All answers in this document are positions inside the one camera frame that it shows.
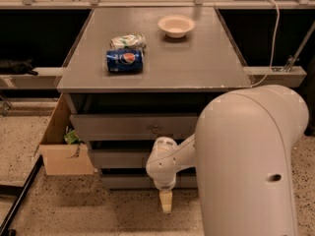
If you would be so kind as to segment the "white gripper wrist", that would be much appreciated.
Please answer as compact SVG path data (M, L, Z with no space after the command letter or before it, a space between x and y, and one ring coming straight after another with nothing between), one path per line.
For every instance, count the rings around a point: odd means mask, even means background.
M176 179L173 178L167 182L161 182L154 180L154 184L159 192L159 199L162 211L164 213L171 213L172 210L172 192L171 190L175 187Z

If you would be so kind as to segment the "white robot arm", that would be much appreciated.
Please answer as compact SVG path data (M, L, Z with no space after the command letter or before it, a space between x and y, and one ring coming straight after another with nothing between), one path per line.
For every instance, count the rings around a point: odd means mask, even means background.
M291 151L308 118L303 98L284 86L218 96L184 142L155 141L146 170L163 209L177 172L193 167L205 236L298 236Z

